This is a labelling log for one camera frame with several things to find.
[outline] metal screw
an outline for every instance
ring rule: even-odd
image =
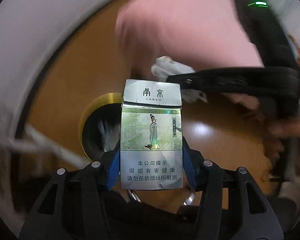
[[[93,162],[93,163],[91,163],[91,166],[94,167],[94,168],[97,168],[97,167],[99,167],[100,165],[101,165],[100,162]]]
[[[211,160],[204,160],[203,164],[210,167],[212,166],[213,162]]]
[[[141,202],[137,192],[135,190],[127,190],[127,193],[128,193],[128,197],[130,198],[130,200],[132,201],[138,201],[138,202]]]
[[[244,167],[240,167],[239,168],[239,172],[242,173],[242,174],[246,174],[247,173],[247,169],[244,168]]]
[[[59,170],[57,170],[57,174],[62,175],[66,172],[66,169],[64,168],[60,168]]]

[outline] wooden table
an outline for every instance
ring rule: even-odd
[[[121,93],[125,80],[130,78],[130,67],[124,64],[114,35],[117,11],[127,1],[112,1],[70,39],[53,63],[29,115],[29,122],[37,130],[82,156],[78,138],[82,112],[100,95]],[[271,192],[273,185],[262,181],[269,162],[263,156],[262,142],[253,123],[244,120],[242,109],[223,96],[210,95],[208,100],[209,104],[197,102],[182,106],[182,130],[190,147],[222,168],[246,167],[261,189]],[[29,155],[21,158],[22,179],[31,175],[35,158]],[[54,157],[44,162],[46,173],[55,172],[59,167],[74,169]],[[138,194],[146,203],[175,212],[189,192],[183,188]]]

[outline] green led light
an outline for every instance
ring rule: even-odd
[[[266,2],[256,2],[256,4],[267,5],[267,3],[266,3]]]

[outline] woman figure illustration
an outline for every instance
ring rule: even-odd
[[[151,149],[160,149],[160,146],[157,141],[157,123],[154,115],[150,115],[151,123],[150,123],[150,143],[146,146],[147,148]]]

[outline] cigarette pack lid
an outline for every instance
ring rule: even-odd
[[[181,106],[180,85],[127,79],[123,92],[123,101],[158,106]]]

